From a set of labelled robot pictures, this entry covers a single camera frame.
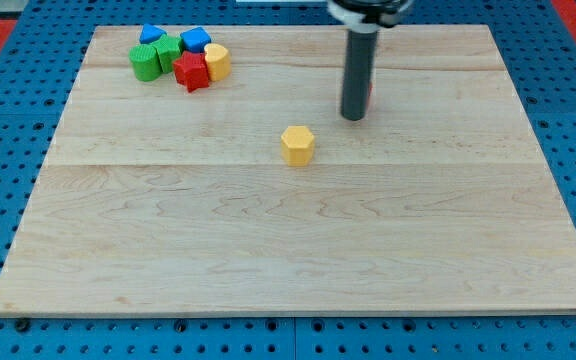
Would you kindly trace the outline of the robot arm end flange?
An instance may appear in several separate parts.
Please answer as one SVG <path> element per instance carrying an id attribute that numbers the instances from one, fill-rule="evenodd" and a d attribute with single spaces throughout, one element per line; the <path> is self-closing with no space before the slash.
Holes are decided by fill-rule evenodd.
<path id="1" fill-rule="evenodd" d="M 397 26 L 414 8 L 414 0 L 328 0 L 329 14 L 349 30 L 368 34 Z"/>

